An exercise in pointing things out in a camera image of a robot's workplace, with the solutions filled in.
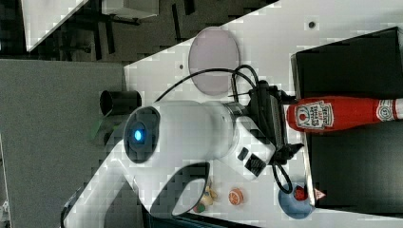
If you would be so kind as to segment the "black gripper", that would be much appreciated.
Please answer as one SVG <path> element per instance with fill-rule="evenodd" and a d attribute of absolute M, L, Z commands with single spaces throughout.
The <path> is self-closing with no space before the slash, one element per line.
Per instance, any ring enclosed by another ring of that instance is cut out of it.
<path fill-rule="evenodd" d="M 273 156 L 273 161 L 281 165 L 291 160 L 304 146 L 303 143 L 287 143 L 285 114 L 283 105 L 297 103 L 295 96 L 279 90 L 276 85 L 259 81 L 256 89 L 249 90 L 250 101 L 247 105 L 249 117 L 260 131 L 276 147 L 280 148 Z"/>

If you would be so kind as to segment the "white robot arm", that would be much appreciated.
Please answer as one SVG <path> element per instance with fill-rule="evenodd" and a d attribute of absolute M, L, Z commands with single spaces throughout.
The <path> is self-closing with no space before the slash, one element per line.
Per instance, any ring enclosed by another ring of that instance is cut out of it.
<path fill-rule="evenodd" d="M 122 139 L 65 205 L 60 228 L 104 228 L 125 183 L 151 216 L 170 219 L 202 199 L 214 160 L 252 181 L 268 165 L 291 159 L 301 146 L 286 141 L 283 108 L 296 98 L 264 81 L 248 94 L 248 105 L 158 101 L 134 110 Z"/>

